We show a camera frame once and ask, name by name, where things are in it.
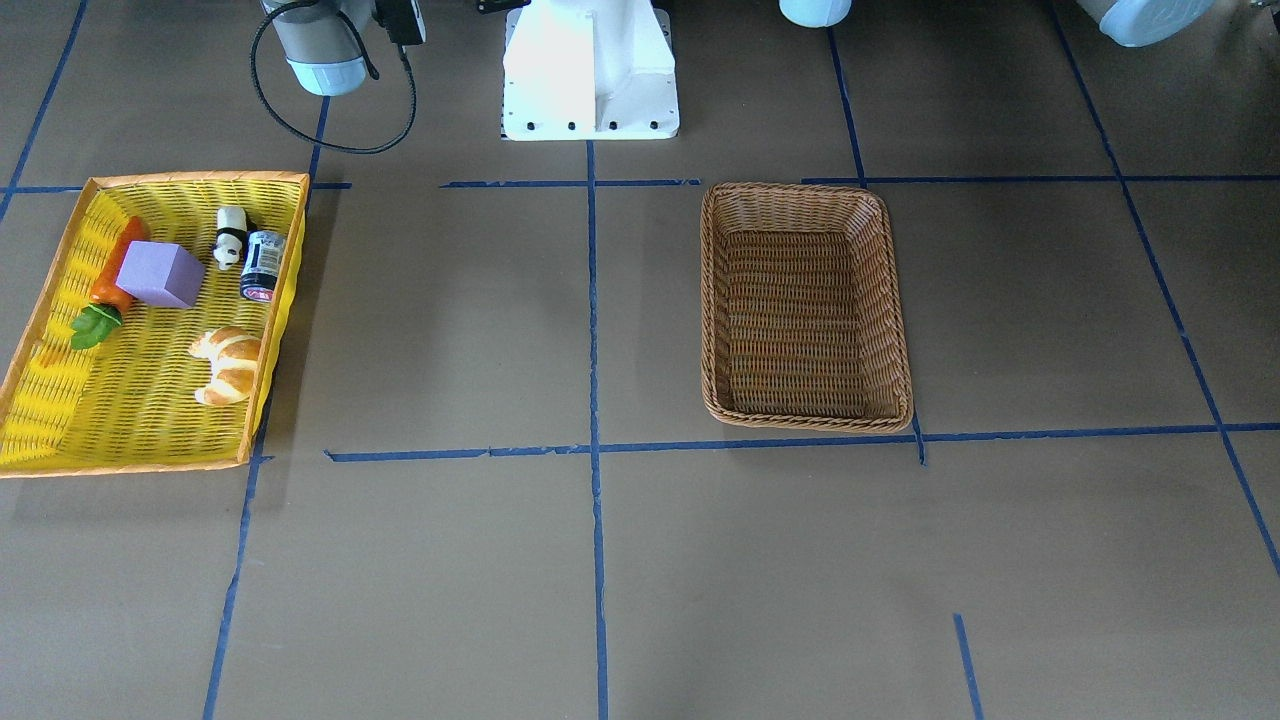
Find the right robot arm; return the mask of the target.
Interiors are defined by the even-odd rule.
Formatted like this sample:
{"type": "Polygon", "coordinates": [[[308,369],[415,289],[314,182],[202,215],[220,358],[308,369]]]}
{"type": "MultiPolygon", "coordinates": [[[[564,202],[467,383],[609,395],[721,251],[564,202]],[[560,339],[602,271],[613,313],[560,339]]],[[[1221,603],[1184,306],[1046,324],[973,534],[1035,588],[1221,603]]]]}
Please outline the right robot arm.
{"type": "Polygon", "coordinates": [[[361,35],[372,19],[372,1],[307,1],[276,15],[271,26],[300,85],[317,96],[356,91],[376,70],[361,35]]]}

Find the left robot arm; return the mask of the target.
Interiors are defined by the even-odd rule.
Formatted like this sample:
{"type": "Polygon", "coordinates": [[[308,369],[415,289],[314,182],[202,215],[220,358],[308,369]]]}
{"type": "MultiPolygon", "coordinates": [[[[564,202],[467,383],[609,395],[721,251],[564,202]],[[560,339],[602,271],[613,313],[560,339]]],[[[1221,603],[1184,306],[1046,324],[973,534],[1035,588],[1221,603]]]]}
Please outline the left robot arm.
{"type": "MultiPolygon", "coordinates": [[[[1100,31],[1123,47],[1146,47],[1194,24],[1213,1],[1076,1],[1100,31]]],[[[780,1],[780,12],[796,26],[828,28],[842,22],[851,1],[780,1]]]]}

